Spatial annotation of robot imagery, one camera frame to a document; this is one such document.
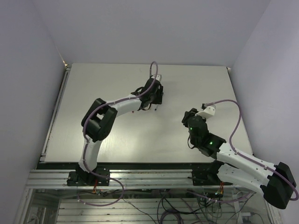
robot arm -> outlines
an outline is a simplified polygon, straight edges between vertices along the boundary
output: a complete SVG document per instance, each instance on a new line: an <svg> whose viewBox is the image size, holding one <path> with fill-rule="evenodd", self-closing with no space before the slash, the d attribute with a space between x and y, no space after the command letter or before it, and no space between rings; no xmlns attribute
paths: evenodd
<svg viewBox="0 0 299 224"><path fill-rule="evenodd" d="M94 176L90 174L90 170L93 171L97 167L100 146L110 134L115 119L128 112L144 110L152 104L162 104L163 86L161 79L161 75L155 75L155 78L150 76L145 86L132 92L125 98L126 100L119 99L106 102L99 98L94 101L81 122L83 127L86 126L86 136L76 173L84 183L91 184L94 181Z"/></svg>
<svg viewBox="0 0 299 224"><path fill-rule="evenodd" d="M273 206L285 209L296 187L290 168L282 162L275 165L233 149L223 138L210 133L207 128L206 119L214 115L214 107L203 109L198 112L192 108L185 112L182 123L189 130L190 143L205 156L215 159L208 171L208 178L249 188L263 195ZM294 188L276 173L287 179Z"/></svg>

purple cable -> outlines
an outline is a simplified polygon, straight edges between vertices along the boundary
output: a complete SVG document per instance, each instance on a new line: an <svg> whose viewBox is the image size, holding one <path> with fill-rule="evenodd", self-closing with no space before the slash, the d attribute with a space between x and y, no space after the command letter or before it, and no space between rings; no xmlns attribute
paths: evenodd
<svg viewBox="0 0 299 224"><path fill-rule="evenodd" d="M169 209L167 211L164 211L162 213L161 217L160 217L160 222L159 223L163 224L163 221L164 221L166 216L174 215L174 217L177 218L178 224L184 224L184 221L183 221L182 217L180 216L180 214L179 213L174 213L174 212L175 212L175 210L173 210L173 209Z"/></svg>
<svg viewBox="0 0 299 224"><path fill-rule="evenodd" d="M124 195L124 192L125 192L125 188L124 188L123 184L122 184L119 180L114 179L114 178L112 178L112 177L99 175L99 174L93 172L92 170L90 170L90 168L89 168L89 167L87 166L87 164L86 164L85 156L86 156L86 150L87 150L87 147L88 147L88 144L89 144L89 139L88 139L87 136L86 136L87 123L88 123L88 121L89 121L89 120L96 114L96 112L97 112L99 109L101 109L102 107L107 106L107 105L114 105L114 104L117 104L117 103L120 103L120 102L123 102L123 101L126 101L126 100L130 100L130 99L137 99L137 98L143 96L144 94L146 94L148 91L150 91L150 89L153 87L153 85L154 85L154 83L155 83L155 80L156 80L156 78L157 78L157 75L158 75L158 64L157 64L157 62L153 61L153 62L150 64L150 68L149 68L149 77L151 77L151 68L152 68L153 64L156 65L156 73L155 73L155 75L154 75L154 80L153 80L153 82L151 83L151 85L148 87L148 89L147 89L146 91L144 91L144 92L141 93L140 95L135 96L135 97L132 97L132 98L122 98L122 99L116 100L115 102L105 103L105 104L103 104L103 105L101 105L101 106L98 106L98 107L97 107L96 109L94 109L94 111L91 112L91 114L87 117L87 119L86 119L86 121L85 121L85 123L84 123L84 126L83 126L83 136L84 136L84 138L86 139L86 145L85 145L85 147L84 147L84 150L83 150L83 156L82 156L84 167L88 170L89 173L91 173L91 174L93 174L93 175L95 175L95 176L97 176L97 177L110 179L110 180L113 180L113 181L119 183L120 186L121 186L121 188L122 188L121 196L120 196L117 200L115 200L114 202L111 202L111 203L108 203L108 204L103 204L103 205L101 205L101 204L92 204L92 203L88 203L88 202L84 202L84 201L82 201L82 200L80 199L80 192L79 192L79 193L77 194L77 199L78 199L79 202L81 202L81 203L83 203L83 204L91 205L91 206L104 207L104 206L109 206L109 205L112 205L112 204L114 204L114 203L117 203L119 200L122 199L122 197L123 197L123 195Z"/></svg>
<svg viewBox="0 0 299 224"><path fill-rule="evenodd" d="M212 102L212 103L209 103L209 104L205 104L205 106L211 106L211 105L218 104L218 103L222 103L222 102L232 102L232 103L235 103L235 104L238 106L238 108L239 108L239 118L238 118L238 122L237 122L237 124L236 124L236 126L235 126L235 128L234 128L234 130L233 130L233 132L232 132L232 134L231 134L230 137L229 137L229 144L230 144L232 150L233 150L237 155L243 157L244 159L249 160L249 161L251 161L251 162L253 162L253 163L255 163L255 164L257 164L257 165L259 165L259 166L261 166L261 167L263 167L263 168L265 168L265 169L271 171L271 172L273 172L274 174L276 174L277 176L279 176L281 179L283 179L283 180L284 180L284 181L291 187L291 189L295 192L295 195L296 195L295 198L290 198L290 200L291 200L291 201L297 201L297 200L299 199L299 193L298 193L298 191L296 190L296 188L294 187L294 185L292 185L292 183L289 182L284 176L282 176L282 175L281 175L279 172L277 172L276 170L273 170L272 168L267 167L267 166L265 166L264 164L262 164L262 163L260 163L260 162L257 162L257 161L255 161L255 160L253 160L253 159L251 159L251 158L249 158L249 157L247 157L247 156L245 156L245 155L243 155L243 154L237 152L237 150L235 149L235 147L234 147L234 145L233 145L232 138L233 138L233 136L234 136L234 134L235 134L235 132L236 132L236 130L237 130L239 124L240 124L241 117L242 117L242 116L241 116L241 108L240 108L239 104L238 104L236 101L232 100L232 99L223 99L223 100L219 100L219 101Z"/></svg>

